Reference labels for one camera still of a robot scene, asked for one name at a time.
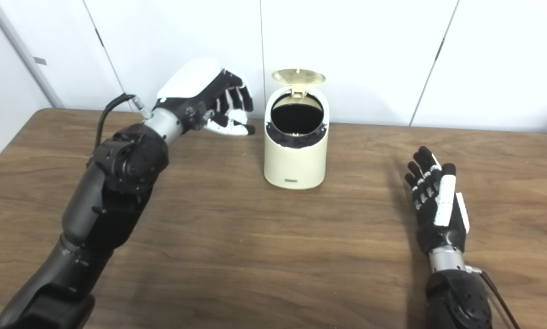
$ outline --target black cable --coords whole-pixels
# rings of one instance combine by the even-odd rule
[[[513,317],[513,314],[511,314],[511,311],[509,310],[509,306],[505,304],[505,301],[501,297],[501,294],[499,294],[499,291],[497,290],[497,287],[495,287],[491,278],[487,275],[485,271],[482,271],[480,273],[480,277],[482,277],[483,281],[486,282],[487,286],[489,286],[489,288],[493,291],[494,295],[497,296],[497,299],[501,303],[501,306],[503,306],[503,310],[505,310],[505,313],[507,313],[509,320],[511,320],[511,323],[513,323],[513,327],[515,327],[515,329],[520,329],[519,325],[517,324],[517,320],[515,320],[515,318]]]
[[[119,97],[115,98],[109,104],[106,105],[105,109],[102,111],[101,117],[98,119],[98,125],[96,126],[96,137],[94,139],[94,148],[97,148],[101,144],[101,138],[102,138],[102,129],[105,125],[105,119],[107,115],[119,104],[126,102],[130,100],[131,98],[134,98],[135,95],[127,95],[125,93],[119,95]]]

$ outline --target wooden table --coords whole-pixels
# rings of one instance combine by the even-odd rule
[[[99,114],[40,111],[0,155],[0,312],[56,242]],[[114,113],[106,130],[136,121]],[[261,129],[177,140],[87,327],[424,328],[430,269],[403,181],[422,144],[457,165],[467,263],[523,328],[547,329],[547,135],[334,123],[326,179],[305,191],[265,181]]]

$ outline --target white wall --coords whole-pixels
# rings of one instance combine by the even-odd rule
[[[100,109],[121,84],[152,105],[185,62],[213,57],[246,77],[255,117],[280,87],[272,71],[301,67],[327,76],[334,122],[547,132],[547,0],[462,0],[415,116],[455,0],[85,4],[0,0],[4,25],[23,56],[46,59],[31,69],[64,107]]]
[[[455,0],[262,0],[266,95],[313,69],[333,122],[408,125]]]
[[[102,110],[123,92],[82,0],[0,0],[0,23],[56,106]]]
[[[263,54],[257,0],[86,0],[125,91],[153,106],[190,60],[216,58],[245,77],[263,116]]]
[[[547,0],[461,0],[413,125],[547,133]]]
[[[0,29],[0,152],[37,110],[50,107]]]

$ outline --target open lid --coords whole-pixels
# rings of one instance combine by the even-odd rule
[[[304,98],[308,93],[306,90],[308,86],[326,81],[322,73],[309,69],[280,69],[273,72],[271,77],[281,84],[292,86],[293,98]]]

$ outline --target robot finger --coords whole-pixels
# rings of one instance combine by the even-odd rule
[[[421,146],[418,153],[420,154],[420,157],[430,166],[430,171],[442,170],[440,163],[438,163],[438,159],[436,159],[436,156],[434,156],[432,151],[428,150],[427,147]]]
[[[226,92],[223,92],[223,94],[218,98],[217,100],[218,102],[218,110],[217,112],[221,113],[221,114],[225,114],[227,113],[227,111],[229,110],[230,106],[229,106],[229,101],[228,101],[228,97],[227,97],[227,93]]]
[[[414,206],[416,210],[420,210],[422,203],[420,201],[420,195],[418,194],[417,188],[411,192],[411,197],[414,200]]]
[[[418,196],[420,198],[420,202],[422,204],[426,203],[428,201],[428,194],[426,193],[423,184],[418,185],[417,192],[418,192]]]
[[[247,112],[253,112],[253,98],[246,84],[239,87],[239,93],[243,98],[243,108]]]
[[[438,211],[434,217],[434,225],[450,225],[452,206],[454,203],[454,191],[456,189],[456,167],[452,163],[442,166],[442,179],[440,179],[439,193],[436,197]]]
[[[249,87],[244,82],[244,79],[239,74],[234,74],[231,71],[227,70],[227,75],[231,83],[231,87],[237,87],[238,92],[243,100],[244,110],[247,112],[253,112],[253,98],[251,97],[251,91]]]
[[[424,178],[424,174],[422,174],[420,167],[418,167],[417,163],[410,161],[407,164],[407,169],[409,169],[411,173],[416,177],[418,183],[420,183],[420,180]]]
[[[213,123],[216,123],[217,125],[221,127],[226,127],[227,125],[229,125],[229,118],[220,112],[215,112],[213,117],[207,121],[207,127],[208,127],[208,122],[210,121],[212,121]]]
[[[440,179],[442,179],[442,171],[438,169],[432,171],[432,174],[430,175],[430,182],[436,192],[440,191]]]
[[[422,185],[424,186],[424,190],[428,198],[435,197],[436,191],[434,190],[434,185],[432,184],[431,175],[427,175],[424,178],[424,183]]]
[[[424,175],[430,174],[430,168],[432,167],[432,164],[426,159],[420,152],[414,153],[414,160],[417,162],[418,165],[420,165],[420,169]]]
[[[414,175],[410,173],[405,174],[405,181],[407,182],[407,184],[409,184],[409,187],[411,187],[412,191],[417,189],[418,180],[414,177]]]
[[[223,127],[221,123],[216,123],[216,121],[214,121],[215,117],[216,115],[208,120],[205,129],[208,129],[213,133],[229,136],[247,136],[255,133],[255,127],[252,125],[244,125],[238,121],[229,119],[228,124]]]
[[[243,108],[243,102],[240,99],[239,90],[237,87],[230,87],[226,92],[231,96],[233,108]]]
[[[242,123],[242,124],[246,124],[247,123],[247,112],[241,110],[241,109],[238,109],[238,108],[234,108],[232,110],[229,110],[227,112],[227,117],[229,119],[233,119],[239,123]]]

